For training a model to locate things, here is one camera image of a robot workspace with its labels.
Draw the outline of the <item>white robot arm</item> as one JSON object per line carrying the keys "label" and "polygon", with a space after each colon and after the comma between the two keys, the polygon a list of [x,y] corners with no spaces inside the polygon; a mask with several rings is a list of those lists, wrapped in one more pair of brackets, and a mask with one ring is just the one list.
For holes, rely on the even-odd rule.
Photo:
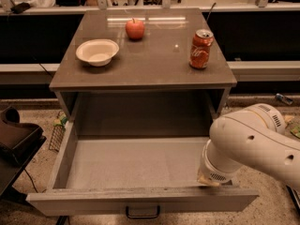
{"label": "white robot arm", "polygon": [[283,116],[268,104],[226,113],[213,122],[197,180],[219,186],[232,180],[242,166],[300,190],[300,142],[285,135]]}

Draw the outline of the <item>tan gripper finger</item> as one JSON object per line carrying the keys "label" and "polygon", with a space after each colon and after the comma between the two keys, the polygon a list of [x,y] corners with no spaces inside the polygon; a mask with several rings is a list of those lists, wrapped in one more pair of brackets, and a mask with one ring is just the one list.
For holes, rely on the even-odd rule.
{"label": "tan gripper finger", "polygon": [[208,172],[198,171],[197,181],[201,184],[207,185],[209,187],[218,187],[219,182],[213,181],[210,178],[210,174]]}

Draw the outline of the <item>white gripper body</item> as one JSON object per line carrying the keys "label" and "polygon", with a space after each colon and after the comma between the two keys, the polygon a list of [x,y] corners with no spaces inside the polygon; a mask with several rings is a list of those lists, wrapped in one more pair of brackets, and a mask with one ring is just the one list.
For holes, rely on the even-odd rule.
{"label": "white gripper body", "polygon": [[241,167],[241,163],[226,157],[209,140],[202,149],[198,171],[209,173],[213,181],[225,184],[236,176]]}

